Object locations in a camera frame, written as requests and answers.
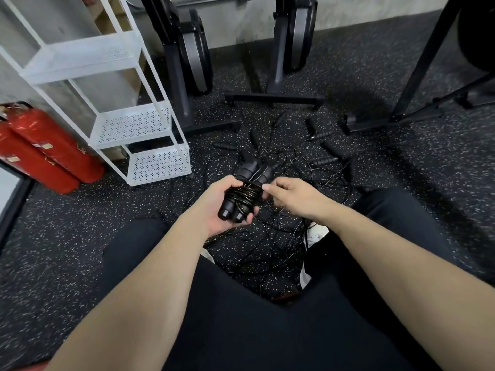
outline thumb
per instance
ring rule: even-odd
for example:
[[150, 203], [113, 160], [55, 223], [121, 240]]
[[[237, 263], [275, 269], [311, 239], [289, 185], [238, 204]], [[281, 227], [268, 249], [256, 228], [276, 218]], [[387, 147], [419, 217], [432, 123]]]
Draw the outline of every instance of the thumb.
[[270, 185], [269, 183], [266, 183], [261, 188], [282, 202], [285, 202], [288, 197], [288, 190], [278, 187], [277, 185]]

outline black pants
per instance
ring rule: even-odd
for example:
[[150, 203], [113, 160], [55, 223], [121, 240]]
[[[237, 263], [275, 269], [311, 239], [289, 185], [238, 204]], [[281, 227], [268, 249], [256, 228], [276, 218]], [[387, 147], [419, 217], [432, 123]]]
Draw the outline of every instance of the black pants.
[[[354, 209], [453, 262], [435, 221], [404, 191], [375, 190]], [[103, 253], [102, 297], [167, 230], [155, 219], [134, 220], [120, 230]], [[439, 369], [334, 233], [309, 249], [304, 263], [312, 280], [296, 303], [280, 307], [200, 257], [184, 321], [164, 369]]]

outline shelf tier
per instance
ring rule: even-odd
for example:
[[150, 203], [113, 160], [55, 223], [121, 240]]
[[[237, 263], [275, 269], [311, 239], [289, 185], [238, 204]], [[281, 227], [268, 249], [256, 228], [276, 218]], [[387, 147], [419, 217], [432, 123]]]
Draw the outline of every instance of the shelf tier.
[[165, 123], [152, 103], [100, 113], [91, 131], [90, 146], [104, 149], [170, 135], [168, 104], [160, 101], [158, 106], [165, 115]]
[[132, 154], [129, 160], [127, 184], [137, 186], [191, 174], [189, 145], [182, 143], [179, 147], [186, 156], [186, 164], [182, 162], [175, 146]]
[[141, 54], [139, 32], [127, 31], [64, 41], [42, 47], [19, 73], [30, 85], [135, 68]]

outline white sneaker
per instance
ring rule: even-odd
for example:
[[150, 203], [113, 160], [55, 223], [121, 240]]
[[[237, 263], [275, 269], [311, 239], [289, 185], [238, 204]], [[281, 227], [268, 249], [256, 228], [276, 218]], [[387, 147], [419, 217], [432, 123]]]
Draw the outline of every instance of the white sneaker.
[[205, 258], [207, 258], [213, 264], [215, 264], [215, 260], [213, 259], [213, 256], [211, 256], [211, 254], [208, 252], [207, 249], [202, 248], [201, 249], [201, 255], [204, 256]]
[[[312, 247], [315, 243], [317, 243], [319, 240], [321, 240], [323, 237], [325, 237], [328, 234], [329, 230], [326, 226], [321, 226], [316, 223], [311, 223], [309, 226], [309, 229], [307, 230], [307, 238], [308, 238], [308, 244], [307, 248], [309, 249]], [[301, 274], [299, 276], [299, 282], [301, 284], [301, 288], [305, 288], [306, 285], [308, 285], [308, 282], [311, 280], [311, 276], [306, 273], [304, 270], [304, 263], [302, 263], [302, 269], [301, 269]]]

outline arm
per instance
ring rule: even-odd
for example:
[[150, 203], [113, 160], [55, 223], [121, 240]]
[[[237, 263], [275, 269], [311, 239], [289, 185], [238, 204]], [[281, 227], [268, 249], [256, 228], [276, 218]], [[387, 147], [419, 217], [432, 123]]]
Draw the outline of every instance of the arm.
[[277, 206], [332, 229], [445, 371], [495, 365], [495, 289], [299, 179], [263, 185]]
[[233, 176], [212, 184], [151, 253], [70, 334], [47, 371], [159, 371], [179, 332], [201, 248], [243, 224], [218, 218]]

